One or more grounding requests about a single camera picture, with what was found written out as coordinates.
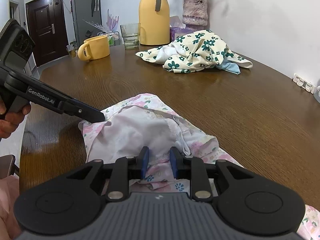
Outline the person left hand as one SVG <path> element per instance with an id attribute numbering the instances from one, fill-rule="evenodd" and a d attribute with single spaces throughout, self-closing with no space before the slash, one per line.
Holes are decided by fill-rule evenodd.
<path id="1" fill-rule="evenodd" d="M 8 112 L 6 113 L 6 107 L 3 100 L 0 100 L 1 104 L 1 115 L 5 115 L 4 119 L 0 121 L 0 138 L 7 139 L 11 134 L 16 131 L 19 124 L 21 124 L 26 115 L 31 111 L 31 105 L 26 104 L 19 112 Z"/>

